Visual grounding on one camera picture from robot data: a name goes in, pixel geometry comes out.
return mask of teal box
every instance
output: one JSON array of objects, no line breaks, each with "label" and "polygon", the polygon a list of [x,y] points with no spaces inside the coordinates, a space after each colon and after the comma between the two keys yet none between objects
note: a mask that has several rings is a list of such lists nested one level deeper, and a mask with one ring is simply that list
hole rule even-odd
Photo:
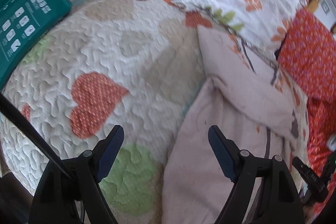
[{"label": "teal box", "polygon": [[69,0],[9,0],[0,10],[0,89],[38,42],[71,10]]}]

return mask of icon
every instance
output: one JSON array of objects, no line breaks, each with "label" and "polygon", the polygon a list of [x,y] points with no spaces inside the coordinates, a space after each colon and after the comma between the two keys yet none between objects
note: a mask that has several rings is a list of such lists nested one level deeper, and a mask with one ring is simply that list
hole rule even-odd
[{"label": "icon", "polygon": [[8,19],[3,25],[2,25],[2,29],[3,31],[6,31],[9,26],[11,25],[11,21]]},{"label": "icon", "polygon": [[11,41],[12,38],[13,38],[14,36],[15,36],[15,31],[14,31],[14,29],[11,29],[11,30],[8,32],[8,34],[6,34],[6,38],[7,38],[8,41]]},{"label": "icon", "polygon": [[24,9],[21,7],[15,12],[15,16],[20,17],[20,15],[22,15],[24,12]]},{"label": "icon", "polygon": [[23,18],[20,19],[19,24],[20,24],[21,27],[23,27],[24,25],[27,24],[28,21],[29,21],[29,17],[24,16]]},{"label": "icon", "polygon": [[18,49],[18,47],[21,46],[21,42],[20,40],[16,39],[13,44],[11,45],[11,49],[13,52],[16,52],[16,50]]},{"label": "icon", "polygon": [[26,36],[30,36],[33,32],[35,32],[35,27],[33,25],[29,25],[28,28],[25,30]]}]

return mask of black rod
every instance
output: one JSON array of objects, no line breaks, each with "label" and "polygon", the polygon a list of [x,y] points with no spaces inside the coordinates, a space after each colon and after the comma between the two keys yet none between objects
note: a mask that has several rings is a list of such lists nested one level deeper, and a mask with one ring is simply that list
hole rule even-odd
[{"label": "black rod", "polygon": [[4,114],[24,135],[26,135],[68,179],[72,180],[72,182],[77,181],[74,174],[67,169],[60,157],[56,155],[30,122],[28,122],[21,112],[19,112],[1,93],[0,112],[2,112],[2,114]]}]

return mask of blue rubber pad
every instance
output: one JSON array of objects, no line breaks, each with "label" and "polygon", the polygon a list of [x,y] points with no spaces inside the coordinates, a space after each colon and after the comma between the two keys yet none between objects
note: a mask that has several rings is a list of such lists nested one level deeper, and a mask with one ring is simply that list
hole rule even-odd
[{"label": "blue rubber pad", "polygon": [[99,159],[98,171],[96,173],[97,182],[101,182],[109,174],[123,142],[124,129],[119,127]]},{"label": "blue rubber pad", "polygon": [[235,163],[213,127],[209,128],[208,139],[224,176],[236,182]]}]

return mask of clamp jaw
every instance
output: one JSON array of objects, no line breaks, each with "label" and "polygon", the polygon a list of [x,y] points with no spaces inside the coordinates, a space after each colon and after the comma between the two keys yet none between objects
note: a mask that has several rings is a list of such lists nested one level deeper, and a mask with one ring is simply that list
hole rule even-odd
[{"label": "clamp jaw", "polygon": [[91,223],[117,224],[98,183],[109,174],[123,141],[123,128],[114,126],[93,150],[84,151],[78,158],[62,160],[77,178],[76,182],[68,180],[49,161],[36,189],[29,224],[80,224],[75,200],[83,201]]},{"label": "clamp jaw", "polygon": [[293,166],[308,185],[302,204],[313,206],[316,202],[324,202],[329,193],[327,189],[328,183],[336,169],[336,151],[327,158],[320,177],[298,157],[293,159]]},{"label": "clamp jaw", "polygon": [[255,178],[262,177],[253,224],[304,224],[303,209],[291,174],[280,155],[272,159],[253,156],[239,150],[232,140],[224,137],[218,126],[211,126],[209,143],[218,163],[234,186],[215,224],[243,222]]}]

